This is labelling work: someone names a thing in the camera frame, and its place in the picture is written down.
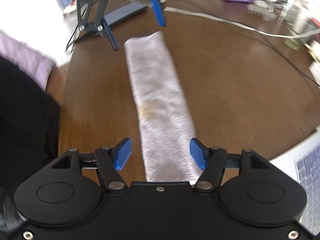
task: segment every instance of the brown wooden table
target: brown wooden table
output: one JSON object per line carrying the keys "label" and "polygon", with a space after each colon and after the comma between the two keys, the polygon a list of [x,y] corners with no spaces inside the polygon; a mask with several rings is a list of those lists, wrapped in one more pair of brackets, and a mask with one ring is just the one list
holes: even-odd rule
{"label": "brown wooden table", "polygon": [[[111,0],[108,10],[119,7]],[[220,0],[167,0],[166,5],[241,21],[261,30],[281,32],[281,23],[250,15],[246,4]],[[123,44],[131,37],[162,31],[187,98],[197,137],[228,152],[252,148],[267,159],[309,136],[320,124],[320,91],[257,34],[212,20],[165,12],[160,28],[151,9],[113,28],[119,51],[108,39],[76,45],[70,62],[60,121],[60,152],[92,152],[133,142],[121,175],[127,183],[145,180],[139,122],[132,98]],[[302,71],[312,60],[306,49],[294,51],[281,38],[269,38]],[[235,172],[226,173],[226,177]],[[94,173],[86,173],[96,179]]]}

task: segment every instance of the white towel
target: white towel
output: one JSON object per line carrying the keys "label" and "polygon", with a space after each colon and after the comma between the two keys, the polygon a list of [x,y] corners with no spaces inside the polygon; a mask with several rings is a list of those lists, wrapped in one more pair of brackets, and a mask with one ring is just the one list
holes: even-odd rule
{"label": "white towel", "polygon": [[195,130],[162,33],[131,38],[124,48],[147,181],[198,179],[201,170],[189,153]]}

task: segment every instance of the folded cloth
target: folded cloth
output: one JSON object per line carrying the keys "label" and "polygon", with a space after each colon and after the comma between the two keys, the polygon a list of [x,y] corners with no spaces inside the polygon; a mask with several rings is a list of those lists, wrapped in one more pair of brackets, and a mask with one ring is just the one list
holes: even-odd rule
{"label": "folded cloth", "polygon": [[189,154],[195,130],[162,33],[131,38],[124,48],[147,181],[198,179],[201,171]]}
{"label": "folded cloth", "polygon": [[1,30],[0,56],[17,65],[45,91],[51,69],[56,66],[53,60],[16,41]]}

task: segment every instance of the wooden tabletop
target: wooden tabletop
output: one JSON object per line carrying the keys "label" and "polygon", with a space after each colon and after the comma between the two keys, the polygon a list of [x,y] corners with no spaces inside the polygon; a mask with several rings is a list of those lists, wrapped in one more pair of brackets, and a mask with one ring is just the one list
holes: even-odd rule
{"label": "wooden tabletop", "polygon": [[[126,3],[111,0],[108,10]],[[220,0],[167,0],[167,6],[206,12],[280,33],[283,25],[247,13],[246,4]],[[123,44],[162,31],[196,128],[207,146],[231,153],[252,148],[267,159],[308,137],[320,124],[320,91],[263,43],[254,32],[212,20],[165,12],[157,25],[152,9],[115,26],[108,39],[79,43],[70,62],[60,118],[59,151],[93,152],[132,139],[132,155],[120,172],[127,183],[144,181],[139,121]],[[304,73],[312,60],[281,38],[268,38]],[[94,172],[86,173],[96,179]]]}

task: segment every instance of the laptop keyboard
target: laptop keyboard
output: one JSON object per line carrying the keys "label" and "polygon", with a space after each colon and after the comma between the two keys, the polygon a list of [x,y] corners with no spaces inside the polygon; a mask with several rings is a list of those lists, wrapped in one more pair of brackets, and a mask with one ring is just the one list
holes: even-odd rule
{"label": "laptop keyboard", "polygon": [[296,162],[300,185],[308,202],[301,223],[314,235],[320,232],[320,146]]}

